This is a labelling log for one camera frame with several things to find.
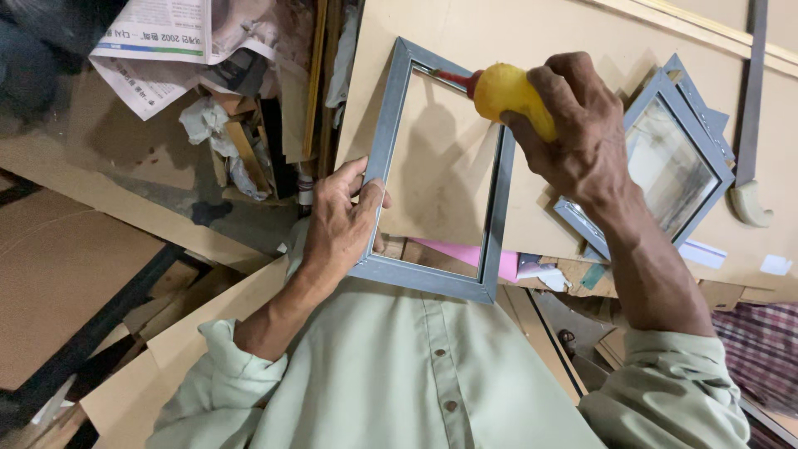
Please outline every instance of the wrist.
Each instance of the wrist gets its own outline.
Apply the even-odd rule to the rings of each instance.
[[[619,195],[581,207],[608,241],[637,244],[648,225],[655,225],[642,190],[631,181]]]

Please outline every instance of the glass pane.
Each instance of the glass pane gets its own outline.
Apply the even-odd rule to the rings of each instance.
[[[673,239],[720,180],[657,96],[626,132],[629,173]]]

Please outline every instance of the person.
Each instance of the person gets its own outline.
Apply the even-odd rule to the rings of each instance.
[[[631,327],[600,390],[574,407],[498,305],[346,277],[390,206],[381,181],[360,189],[362,158],[318,182],[282,291],[243,322],[199,326],[208,352],[148,447],[745,447],[706,303],[626,169],[622,103],[585,53],[527,77],[559,139],[502,121],[604,232]]]

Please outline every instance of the rolled-up sleeve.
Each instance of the rolled-up sleeve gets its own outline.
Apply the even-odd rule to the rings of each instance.
[[[270,362],[241,351],[234,330],[235,320],[199,326],[207,353],[161,410],[148,448],[246,446],[288,358]]]
[[[723,343],[629,330],[626,361],[579,410],[609,447],[746,447],[750,429]]]

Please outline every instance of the pink sheet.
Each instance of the pink sheet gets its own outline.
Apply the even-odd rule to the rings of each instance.
[[[466,264],[476,267],[480,263],[480,247],[467,244],[445,243],[442,241],[426,239],[410,239],[440,251],[447,256],[462,260]],[[502,251],[499,262],[499,276],[510,282],[518,282],[518,253],[515,251]]]

